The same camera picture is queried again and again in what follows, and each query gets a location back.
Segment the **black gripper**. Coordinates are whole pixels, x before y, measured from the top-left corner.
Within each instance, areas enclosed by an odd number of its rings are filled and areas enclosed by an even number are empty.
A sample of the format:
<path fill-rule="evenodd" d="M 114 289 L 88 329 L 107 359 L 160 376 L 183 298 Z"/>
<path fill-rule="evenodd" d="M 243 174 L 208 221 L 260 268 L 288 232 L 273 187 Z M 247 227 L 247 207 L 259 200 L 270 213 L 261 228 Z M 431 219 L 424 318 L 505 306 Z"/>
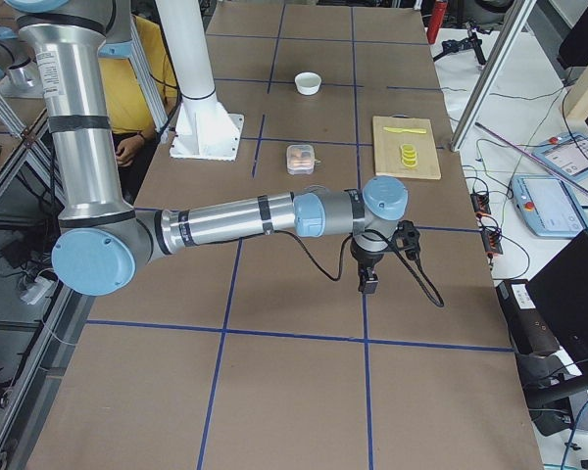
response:
<path fill-rule="evenodd" d="M 375 293 L 379 283 L 375 266 L 383 259 L 384 254 L 387 252 L 387 244 L 384 242 L 378 245 L 378 249 L 372 250 L 365 248 L 356 240 L 351 241 L 350 253 L 357 262 L 359 275 L 358 291 L 362 295 L 372 295 Z"/>

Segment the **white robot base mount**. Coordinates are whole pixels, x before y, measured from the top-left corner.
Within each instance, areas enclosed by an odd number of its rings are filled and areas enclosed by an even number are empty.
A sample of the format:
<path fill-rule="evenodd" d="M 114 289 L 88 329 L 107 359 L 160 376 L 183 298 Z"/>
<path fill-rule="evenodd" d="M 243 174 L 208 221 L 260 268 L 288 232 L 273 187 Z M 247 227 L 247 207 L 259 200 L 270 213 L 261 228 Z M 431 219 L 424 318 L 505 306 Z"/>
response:
<path fill-rule="evenodd" d="M 162 0 L 156 5 L 179 87 L 171 156 L 235 160 L 244 116 L 230 114 L 218 98 L 199 3 Z"/>

